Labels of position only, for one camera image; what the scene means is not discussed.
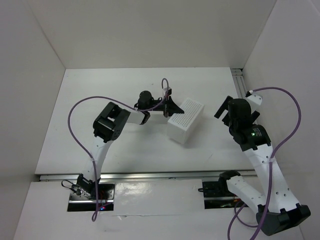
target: white perforated box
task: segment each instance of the white perforated box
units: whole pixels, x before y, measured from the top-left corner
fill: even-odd
[[[180,108],[184,110],[184,114],[175,113],[167,122],[167,135],[184,144],[192,131],[195,129],[201,119],[205,105],[202,103],[187,98],[181,104]]]

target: white wall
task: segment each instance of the white wall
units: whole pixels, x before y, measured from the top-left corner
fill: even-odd
[[[320,1],[278,0],[244,68],[251,88],[282,87],[302,108],[299,131],[276,157],[290,188],[311,217],[300,225],[306,240],[319,238],[320,184]],[[294,128],[297,110],[289,97],[263,93],[259,123],[278,144]]]
[[[0,238],[15,234],[65,68],[21,0],[0,7]]]
[[[67,69],[243,68],[275,0],[26,0]]]

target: black end effector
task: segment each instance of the black end effector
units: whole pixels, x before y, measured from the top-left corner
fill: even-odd
[[[255,215],[259,223],[265,206],[259,205],[258,212]],[[267,212],[261,230],[267,236],[282,232],[284,230],[298,226],[304,220],[311,216],[310,209],[307,205],[296,204],[296,208],[290,211],[281,209],[280,213]]]
[[[102,138],[104,143],[116,140],[124,129],[129,115],[129,111],[109,102],[93,122],[94,136]]]
[[[170,88],[167,91],[167,97],[162,102],[161,105],[157,106],[153,111],[161,111],[163,112],[163,115],[167,117],[171,117],[173,114],[184,114],[185,111],[183,111],[178,105],[174,103],[174,101],[171,98],[172,89]],[[152,94],[149,91],[142,91],[139,95],[138,102],[134,105],[135,108],[138,108],[139,110],[146,110],[151,109],[158,105],[162,101],[162,97],[159,97],[157,100],[155,100],[152,97]]]
[[[248,149],[257,150],[257,146],[263,144],[271,145],[265,128],[254,124],[260,113],[255,111],[251,114],[250,104],[245,99],[233,99],[228,96],[214,117],[218,119],[225,110],[228,113],[222,121],[229,126],[229,133],[233,136],[234,141],[240,145],[243,152]]]

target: wall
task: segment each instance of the wall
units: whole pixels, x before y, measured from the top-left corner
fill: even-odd
[[[67,69],[243,68],[275,0],[26,0]]]
[[[14,237],[65,68],[20,0],[0,7],[0,235]]]
[[[306,240],[319,238],[319,66],[320,1],[278,0],[245,65],[244,79],[251,89],[285,88],[302,108],[300,129],[276,157],[292,191],[310,207],[312,216],[300,225]],[[259,123],[275,145],[294,128],[297,110],[282,93],[269,90],[263,96]]]

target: purple cable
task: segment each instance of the purple cable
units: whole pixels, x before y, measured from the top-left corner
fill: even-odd
[[[242,201],[238,201],[235,206],[234,206],[234,214],[236,215],[236,218],[239,220],[240,223],[242,223],[243,225],[247,226],[248,228],[256,228],[258,227],[258,225],[249,225],[247,223],[245,223],[244,221],[242,221],[239,216],[237,215],[237,207],[239,205],[239,203],[241,203]]]
[[[300,105],[297,101],[297,99],[287,90],[283,89],[283,88],[280,88],[280,87],[275,87],[275,86],[269,86],[269,87],[262,87],[262,88],[258,88],[258,89],[255,89],[253,90],[254,92],[259,92],[259,91],[263,91],[263,90],[270,90],[270,89],[273,89],[273,90],[279,90],[279,91],[282,91],[286,94],[288,94],[292,100],[294,101],[295,105],[296,105],[296,108],[298,110],[298,121],[295,125],[295,128],[293,129],[293,131],[290,133],[289,136],[287,136],[282,142],[280,142],[273,150],[271,156],[270,156],[270,159],[272,159],[276,152],[279,150],[279,148],[285,144],[298,130],[299,126],[300,126],[300,123],[301,123],[301,108],[300,108]],[[266,196],[266,202],[265,202],[265,206],[264,206],[264,210],[263,210],[263,213],[262,213],[262,216],[261,216],[261,219],[260,219],[260,222],[258,224],[258,227],[256,228],[254,234],[252,235],[252,237],[250,238],[250,240],[254,240],[256,239],[258,233],[260,232],[264,222],[265,222],[265,219],[266,219],[266,215],[267,215],[267,212],[268,212],[268,207],[269,207],[269,203],[270,203],[270,198],[271,198],[271,190],[272,190],[272,161],[269,163],[269,185],[268,185],[268,193],[267,193],[267,196]],[[240,209],[236,212],[236,214],[234,215],[234,217],[232,218],[230,224],[229,224],[229,227],[228,227],[228,233],[227,233],[227,237],[228,237],[228,240],[230,240],[230,230],[231,230],[231,226],[233,224],[233,222],[235,221],[236,217],[238,216],[238,214],[240,213],[240,211],[244,208],[244,206],[241,206]]]
[[[163,88],[163,83],[164,83],[164,81],[166,81],[167,87],[169,88],[169,83],[168,83],[168,80],[167,80],[166,78],[163,78],[163,79],[162,79],[162,82],[161,82],[162,88]],[[166,99],[167,96],[168,96],[168,95],[166,94],[166,95],[162,98],[162,100],[161,100],[156,106],[154,106],[154,107],[152,107],[152,108],[149,108],[149,109],[143,109],[143,110],[136,110],[136,109],[134,109],[133,107],[131,107],[131,106],[129,106],[129,105],[127,105],[127,104],[125,104],[125,103],[123,103],[123,102],[121,102],[121,101],[118,101],[118,100],[115,100],[115,99],[113,99],[113,98],[106,97],[106,96],[89,96],[89,97],[86,97],[86,98],[81,99],[80,101],[78,101],[78,102],[77,102],[75,105],[73,105],[73,107],[71,108],[71,110],[70,110],[70,112],[69,112],[69,115],[68,115],[68,119],[67,119],[67,125],[68,125],[69,132],[70,132],[71,136],[73,137],[73,139],[76,141],[76,143],[89,155],[89,157],[90,157],[91,160],[92,160],[92,164],[93,164],[94,182],[95,182],[95,199],[96,199],[96,202],[95,202],[95,211],[94,211],[94,213],[93,213],[93,215],[92,215],[92,218],[91,218],[91,220],[92,220],[93,222],[96,221],[97,216],[98,216],[98,212],[99,212],[99,197],[98,197],[98,194],[99,194],[99,193],[98,193],[98,177],[97,177],[96,162],[95,162],[95,159],[94,159],[94,157],[92,156],[92,154],[88,151],[88,149],[87,149],[85,146],[83,146],[83,145],[81,144],[81,142],[77,139],[77,137],[75,136],[74,132],[72,131],[72,128],[71,128],[71,115],[72,115],[74,109],[76,108],[76,106],[78,106],[80,103],[82,103],[82,102],[84,102],[84,101],[86,101],[86,100],[90,100],[90,99],[107,99],[107,100],[116,102],[116,103],[118,103],[118,104],[121,104],[121,105],[123,105],[123,106],[125,106],[125,107],[127,107],[127,108],[129,108],[129,109],[131,109],[131,110],[133,110],[133,111],[146,112],[146,111],[152,111],[153,109],[155,109],[155,108],[157,108],[158,106],[160,106],[160,105],[164,102],[164,100]],[[107,205],[109,205],[109,204],[111,204],[111,203],[108,202],[108,203],[102,205],[100,208],[105,207],[105,206],[107,206]]]

